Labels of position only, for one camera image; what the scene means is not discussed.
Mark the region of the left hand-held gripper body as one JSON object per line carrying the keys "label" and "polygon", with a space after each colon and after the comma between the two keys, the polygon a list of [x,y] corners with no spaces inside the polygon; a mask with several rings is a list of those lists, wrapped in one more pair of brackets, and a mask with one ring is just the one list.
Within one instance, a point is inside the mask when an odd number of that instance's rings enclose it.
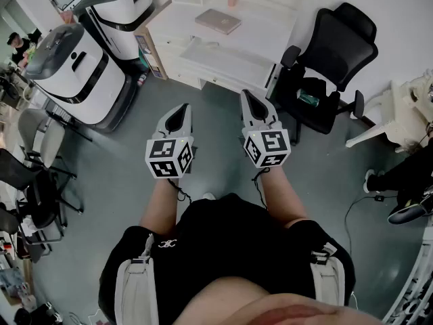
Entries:
{"label": "left hand-held gripper body", "polygon": [[156,131],[147,140],[145,162],[155,179],[179,179],[189,173],[194,158],[191,131]]}

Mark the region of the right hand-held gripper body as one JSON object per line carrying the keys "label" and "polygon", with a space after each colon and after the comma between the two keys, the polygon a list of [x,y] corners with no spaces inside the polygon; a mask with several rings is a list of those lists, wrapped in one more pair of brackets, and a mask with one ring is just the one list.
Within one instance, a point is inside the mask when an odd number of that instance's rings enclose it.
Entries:
{"label": "right hand-held gripper body", "polygon": [[291,153],[288,130],[280,121],[252,125],[243,129],[244,151],[257,169],[281,166]]}

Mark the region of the person's left forearm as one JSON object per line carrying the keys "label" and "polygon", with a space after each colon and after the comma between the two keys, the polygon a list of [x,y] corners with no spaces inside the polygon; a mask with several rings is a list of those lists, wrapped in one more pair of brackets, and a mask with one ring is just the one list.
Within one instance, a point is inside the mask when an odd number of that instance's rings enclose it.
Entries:
{"label": "person's left forearm", "polygon": [[160,236],[170,236],[177,222],[179,180],[158,179],[139,225]]}

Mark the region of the person's right forearm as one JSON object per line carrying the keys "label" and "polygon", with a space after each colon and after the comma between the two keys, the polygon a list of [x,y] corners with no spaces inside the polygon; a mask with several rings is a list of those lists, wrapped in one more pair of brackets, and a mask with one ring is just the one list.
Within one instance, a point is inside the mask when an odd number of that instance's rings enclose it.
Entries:
{"label": "person's right forearm", "polygon": [[260,175],[260,180],[268,212],[282,226],[289,228],[308,220],[306,209],[282,167],[271,167]]}

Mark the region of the green can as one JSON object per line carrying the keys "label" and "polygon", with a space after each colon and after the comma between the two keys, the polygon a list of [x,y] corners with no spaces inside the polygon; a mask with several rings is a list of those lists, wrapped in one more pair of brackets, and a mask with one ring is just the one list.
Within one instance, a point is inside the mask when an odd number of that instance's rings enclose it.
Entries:
{"label": "green can", "polygon": [[305,90],[299,89],[296,92],[296,97],[298,100],[301,100],[302,102],[312,106],[312,107],[318,107],[319,105],[319,98],[309,95]]}

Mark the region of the white desk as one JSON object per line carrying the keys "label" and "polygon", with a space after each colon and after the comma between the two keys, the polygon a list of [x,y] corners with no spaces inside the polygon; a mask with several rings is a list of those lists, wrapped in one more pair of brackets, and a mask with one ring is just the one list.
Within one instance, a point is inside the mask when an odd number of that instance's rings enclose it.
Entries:
{"label": "white desk", "polygon": [[[207,9],[236,17],[242,24],[229,35],[197,24],[195,18]],[[276,63],[270,89],[264,95],[267,96],[277,78],[295,21],[296,13],[284,7],[275,9],[251,1],[238,1],[235,7],[229,7],[227,0],[210,0],[206,5],[170,3],[152,18],[147,27],[170,79],[199,89],[212,83],[198,77],[179,59],[192,39],[199,37]]]}

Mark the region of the white and black robot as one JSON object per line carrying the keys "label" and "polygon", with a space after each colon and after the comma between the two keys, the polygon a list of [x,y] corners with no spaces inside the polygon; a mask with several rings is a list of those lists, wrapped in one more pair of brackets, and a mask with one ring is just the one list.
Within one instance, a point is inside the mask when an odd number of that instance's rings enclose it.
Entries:
{"label": "white and black robot", "polygon": [[137,90],[80,24],[53,29],[37,46],[24,76],[80,123],[109,133],[121,122]]}
{"label": "white and black robot", "polygon": [[123,69],[144,69],[134,32],[155,9],[153,0],[80,0],[74,16]]}

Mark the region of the black office chair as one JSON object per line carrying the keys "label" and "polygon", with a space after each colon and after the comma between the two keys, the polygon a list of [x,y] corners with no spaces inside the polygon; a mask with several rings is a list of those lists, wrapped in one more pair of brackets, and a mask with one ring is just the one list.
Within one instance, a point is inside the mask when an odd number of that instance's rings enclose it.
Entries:
{"label": "black office chair", "polygon": [[[378,56],[377,27],[370,17],[350,3],[317,12],[313,34],[305,51],[292,45],[281,59],[281,71],[273,90],[280,112],[296,121],[293,146],[300,140],[302,126],[329,134],[336,116],[349,112],[363,118],[365,99],[355,92],[353,102],[341,105],[340,95],[352,78]],[[312,107],[296,97],[299,89],[319,98]]]}

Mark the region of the person's black shirt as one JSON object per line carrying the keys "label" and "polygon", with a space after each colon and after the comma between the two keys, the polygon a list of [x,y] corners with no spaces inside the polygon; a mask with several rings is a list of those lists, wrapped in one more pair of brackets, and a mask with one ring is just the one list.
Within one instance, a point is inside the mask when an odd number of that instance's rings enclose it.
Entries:
{"label": "person's black shirt", "polygon": [[317,222],[286,228],[233,193],[197,200],[174,234],[155,235],[151,247],[160,325],[172,325],[194,296],[224,277],[249,280],[271,294],[314,298],[313,255],[333,243]]}

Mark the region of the grey chair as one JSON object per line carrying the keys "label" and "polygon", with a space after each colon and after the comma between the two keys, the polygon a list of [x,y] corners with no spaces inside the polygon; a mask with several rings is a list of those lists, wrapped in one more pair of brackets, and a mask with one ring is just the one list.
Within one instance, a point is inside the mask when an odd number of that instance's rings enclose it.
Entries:
{"label": "grey chair", "polygon": [[69,170],[54,167],[54,162],[57,159],[63,160],[59,151],[67,129],[89,142],[93,141],[90,137],[79,132],[74,124],[65,121],[57,114],[43,109],[24,109],[18,119],[18,132],[23,143],[20,147],[24,154],[24,160],[76,179],[77,176]]}

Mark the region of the white ornate chair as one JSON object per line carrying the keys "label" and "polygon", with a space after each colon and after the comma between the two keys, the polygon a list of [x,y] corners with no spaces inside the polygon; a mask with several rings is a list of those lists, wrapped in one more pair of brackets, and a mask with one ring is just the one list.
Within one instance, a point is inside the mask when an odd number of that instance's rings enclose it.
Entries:
{"label": "white ornate chair", "polygon": [[347,140],[347,148],[383,133],[399,145],[397,153],[427,146],[426,127],[433,123],[433,70],[402,85],[392,81],[389,89],[365,104],[364,113],[375,107],[380,109],[381,122]]}

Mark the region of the black folding chair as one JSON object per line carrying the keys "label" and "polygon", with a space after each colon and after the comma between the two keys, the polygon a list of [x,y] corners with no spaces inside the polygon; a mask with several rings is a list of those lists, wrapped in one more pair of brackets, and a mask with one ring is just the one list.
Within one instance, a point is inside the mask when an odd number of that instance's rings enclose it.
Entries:
{"label": "black folding chair", "polygon": [[[18,230],[28,245],[43,245],[59,242],[64,237],[63,229],[67,223],[62,219],[61,205],[77,212],[76,208],[63,199],[62,193],[68,180],[74,175],[68,174],[67,180],[58,185],[58,174],[42,166],[27,167],[4,148],[0,148],[0,181],[23,193],[25,201],[16,200],[16,212],[12,215],[18,221]],[[26,236],[22,224],[30,217],[36,227],[36,238]],[[47,240],[43,229],[55,223],[60,237]]]}

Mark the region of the person's chin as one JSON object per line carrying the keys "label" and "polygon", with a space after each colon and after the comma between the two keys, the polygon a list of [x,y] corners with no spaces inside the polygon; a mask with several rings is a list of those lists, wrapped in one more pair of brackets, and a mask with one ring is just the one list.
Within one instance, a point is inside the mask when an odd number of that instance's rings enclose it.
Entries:
{"label": "person's chin", "polygon": [[237,277],[202,289],[173,325],[383,325],[377,318],[296,294],[269,294]]}

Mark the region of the white metal rack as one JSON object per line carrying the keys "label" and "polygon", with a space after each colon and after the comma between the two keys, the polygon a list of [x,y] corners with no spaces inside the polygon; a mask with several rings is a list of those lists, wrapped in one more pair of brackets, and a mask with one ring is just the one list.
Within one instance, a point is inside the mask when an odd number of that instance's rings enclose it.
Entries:
{"label": "white metal rack", "polygon": [[421,325],[433,310],[433,215],[407,281],[382,319],[385,325]]}

